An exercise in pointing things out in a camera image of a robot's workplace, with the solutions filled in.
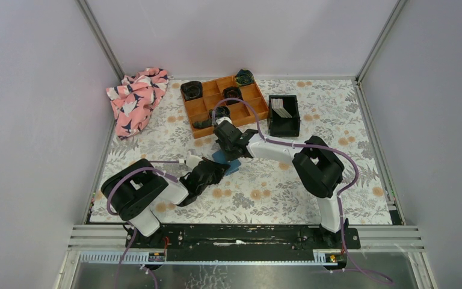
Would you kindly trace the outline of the blue leather card holder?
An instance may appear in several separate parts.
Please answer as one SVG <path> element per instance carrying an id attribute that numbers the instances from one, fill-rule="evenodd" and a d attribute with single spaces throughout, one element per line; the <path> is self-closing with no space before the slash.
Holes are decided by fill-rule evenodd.
<path id="1" fill-rule="evenodd" d="M 233 160 L 233 161 L 227 161 L 226 157 L 224 155 L 224 152 L 222 150 L 216 151 L 212 154 L 212 159 L 216 163 L 220 164 L 227 164 L 230 167 L 227 169 L 226 173 L 224 174 L 225 176 L 231 175 L 239 170 L 239 167 L 241 166 L 241 162 L 239 160 Z"/>

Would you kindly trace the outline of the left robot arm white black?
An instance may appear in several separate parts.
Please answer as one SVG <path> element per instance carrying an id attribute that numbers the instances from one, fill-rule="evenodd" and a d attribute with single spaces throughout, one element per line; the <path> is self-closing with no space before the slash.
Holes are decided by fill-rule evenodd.
<path id="1" fill-rule="evenodd" d="M 120 217 L 137 229 L 147 247 L 156 247 L 162 241 L 161 222 L 151 209 L 154 202 L 160 199 L 185 207 L 196 201 L 208 186 L 217 185 L 231 168 L 230 164 L 197 156 L 178 162 L 191 170 L 180 178 L 142 158 L 101 185 L 110 215 Z"/>

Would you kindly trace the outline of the wooden compartment tray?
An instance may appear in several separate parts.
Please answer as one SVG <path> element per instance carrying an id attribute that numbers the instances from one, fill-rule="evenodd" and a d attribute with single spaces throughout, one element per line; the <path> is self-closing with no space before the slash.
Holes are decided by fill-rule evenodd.
<path id="1" fill-rule="evenodd" d="M 239 87 L 243 100 L 238 99 L 239 103 L 226 105 L 226 100 L 223 98 L 223 90 L 230 86 L 237 87 L 234 77 L 231 75 L 201 82 L 203 84 L 202 98 L 185 101 L 182 96 L 194 138 L 202 138 L 213 134 L 211 127 L 195 129 L 192 123 L 196 120 L 206 119 L 208 111 L 215 107 L 227 107 L 230 110 L 230 118 L 235 126 L 243 126 L 255 122 L 255 115 L 258 116 L 259 120 L 267 118 L 269 108 L 256 81 L 254 81 L 254 84 Z"/>

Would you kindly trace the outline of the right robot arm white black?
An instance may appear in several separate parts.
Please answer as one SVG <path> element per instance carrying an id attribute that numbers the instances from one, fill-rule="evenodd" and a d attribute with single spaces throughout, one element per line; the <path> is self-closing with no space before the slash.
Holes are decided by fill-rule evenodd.
<path id="1" fill-rule="evenodd" d="M 327 145 L 322 138 L 312 136 L 305 143 L 287 143 L 262 136 L 255 129 L 242 132 L 224 119 L 214 128 L 214 134 L 227 161 L 261 158 L 292 165 L 306 191 L 317 198 L 323 244 L 335 248 L 344 241 L 335 192 L 343 180 L 344 165 L 334 152 L 323 149 Z"/>

